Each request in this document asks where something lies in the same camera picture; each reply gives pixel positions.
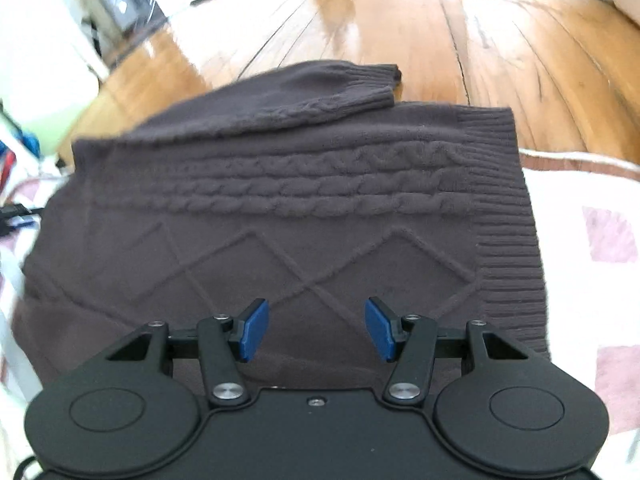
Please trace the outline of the dark brown knit sweater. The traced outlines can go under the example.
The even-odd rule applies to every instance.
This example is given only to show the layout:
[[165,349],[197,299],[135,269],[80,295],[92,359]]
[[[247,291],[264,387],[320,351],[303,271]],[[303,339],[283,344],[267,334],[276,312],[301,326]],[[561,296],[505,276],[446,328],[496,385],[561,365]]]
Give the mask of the dark brown knit sweater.
[[80,139],[14,316],[52,382],[135,328],[270,307],[255,386],[381,387],[377,296],[546,353],[544,272],[507,108],[397,102],[393,64],[307,62]]

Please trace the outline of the checkered plaid blanket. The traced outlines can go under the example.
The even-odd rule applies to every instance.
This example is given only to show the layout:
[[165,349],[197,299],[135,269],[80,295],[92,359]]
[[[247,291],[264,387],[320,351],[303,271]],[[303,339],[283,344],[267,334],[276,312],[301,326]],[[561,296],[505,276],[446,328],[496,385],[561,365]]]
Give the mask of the checkered plaid blanket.
[[[639,479],[639,165],[520,149],[547,285],[552,362],[602,396],[611,429],[592,470]],[[23,430],[39,391],[11,333],[21,264],[38,224],[1,240],[1,479],[32,454]]]

